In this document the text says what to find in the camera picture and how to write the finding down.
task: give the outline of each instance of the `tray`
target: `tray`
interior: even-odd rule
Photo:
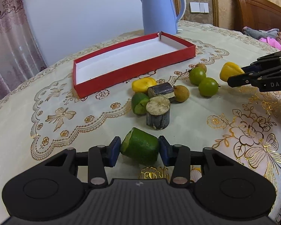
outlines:
[[[173,35],[160,32],[141,36],[74,60],[74,89],[80,98],[84,98],[195,56],[194,44]]]

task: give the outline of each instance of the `table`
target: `table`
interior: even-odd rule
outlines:
[[[206,99],[190,85],[187,76],[180,77],[176,85],[187,86],[191,96],[185,103],[171,107],[170,125],[164,130],[150,129],[145,117],[130,111],[134,79],[83,99],[72,87],[73,59],[141,36],[143,31],[126,33],[70,55],[0,101],[0,223],[8,217],[1,191],[9,179],[68,146],[82,152],[98,144],[108,145],[114,136],[123,140],[132,127],[157,137],[164,135],[171,144],[187,145],[195,151],[214,147],[264,175],[277,191],[269,216],[275,221],[281,219],[281,92],[260,93],[252,86],[230,88],[219,79],[225,62],[243,67],[276,49],[212,25],[181,21],[179,26],[183,31],[177,36],[196,45],[196,57],[139,78],[152,76],[158,83],[173,83],[195,64],[205,63],[207,76],[217,80],[221,88],[216,96]],[[151,176],[170,176],[172,169],[163,169],[160,158],[154,167],[149,170]],[[120,155],[116,166],[106,168],[106,173],[109,181],[138,178],[143,168]],[[196,181],[200,176],[200,168],[192,167],[191,179]],[[79,168],[78,177],[87,180],[86,168]]]

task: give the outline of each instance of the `yellow mango piece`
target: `yellow mango piece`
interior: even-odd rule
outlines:
[[[244,71],[241,69],[240,66],[233,62],[226,62],[220,72],[220,79],[224,82],[227,82],[229,77],[239,75],[242,73],[244,73]]]
[[[148,88],[155,85],[157,85],[156,80],[151,77],[147,77],[133,81],[132,90],[134,92],[147,93]]]

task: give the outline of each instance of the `curtain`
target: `curtain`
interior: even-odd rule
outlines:
[[[0,0],[0,99],[47,67],[22,0]]]

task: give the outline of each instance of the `pink cloth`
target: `pink cloth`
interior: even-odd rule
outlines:
[[[273,46],[281,51],[281,44],[278,41],[276,41],[275,38],[270,38],[270,37],[260,38],[259,41],[268,43],[270,46]]]

